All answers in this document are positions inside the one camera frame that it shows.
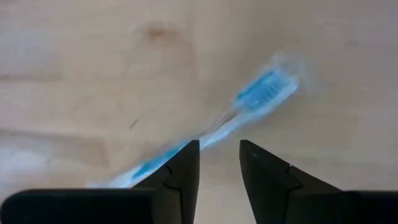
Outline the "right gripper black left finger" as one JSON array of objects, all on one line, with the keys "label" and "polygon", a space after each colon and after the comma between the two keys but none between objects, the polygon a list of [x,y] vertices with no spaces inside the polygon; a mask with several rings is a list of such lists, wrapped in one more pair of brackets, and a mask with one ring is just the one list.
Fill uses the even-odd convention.
[{"label": "right gripper black left finger", "polygon": [[193,223],[200,143],[190,141],[154,173],[126,189],[34,189],[1,204],[1,223]]}]

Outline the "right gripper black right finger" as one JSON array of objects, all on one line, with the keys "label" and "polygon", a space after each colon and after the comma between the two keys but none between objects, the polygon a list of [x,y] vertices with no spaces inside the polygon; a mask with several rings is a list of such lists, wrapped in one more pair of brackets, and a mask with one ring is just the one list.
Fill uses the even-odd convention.
[{"label": "right gripper black right finger", "polygon": [[242,140],[239,161],[257,223],[397,224],[397,192],[341,190]]}]

